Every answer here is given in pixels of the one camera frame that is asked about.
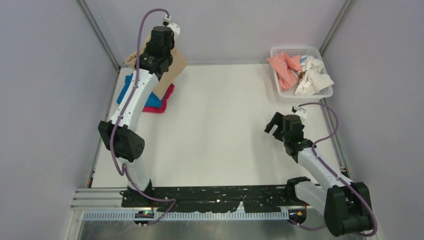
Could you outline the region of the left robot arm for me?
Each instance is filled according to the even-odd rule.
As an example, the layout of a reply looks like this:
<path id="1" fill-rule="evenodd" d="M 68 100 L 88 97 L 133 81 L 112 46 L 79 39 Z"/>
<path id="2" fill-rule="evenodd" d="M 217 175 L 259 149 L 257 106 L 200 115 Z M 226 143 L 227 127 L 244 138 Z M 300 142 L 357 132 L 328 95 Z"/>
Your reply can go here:
<path id="1" fill-rule="evenodd" d="M 154 88 L 173 63 L 175 31 L 170 26 L 155 26 L 143 49 L 135 54 L 135 69 L 120 105 L 108 121 L 98 124 L 98 131 L 118 174 L 127 178 L 126 200 L 148 207 L 155 198 L 148 190 L 152 186 L 147 176 L 142 153 L 145 140 L 136 133 L 139 118 Z"/>

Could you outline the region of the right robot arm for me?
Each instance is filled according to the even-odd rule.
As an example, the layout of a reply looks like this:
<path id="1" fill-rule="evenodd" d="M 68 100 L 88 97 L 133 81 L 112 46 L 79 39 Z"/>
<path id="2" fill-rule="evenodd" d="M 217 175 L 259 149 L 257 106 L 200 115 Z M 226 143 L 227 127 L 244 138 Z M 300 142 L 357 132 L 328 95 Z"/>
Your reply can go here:
<path id="1" fill-rule="evenodd" d="M 313 207 L 324 218 L 325 227 L 339 237 L 346 234 L 373 233 L 377 228 L 369 188 L 354 182 L 321 156 L 315 143 L 304 137 L 300 116 L 276 112 L 265 127 L 266 133 L 283 142 L 288 156 L 306 169 L 317 181 L 293 178 L 287 181 L 285 198 L 291 205 L 301 202 Z"/>

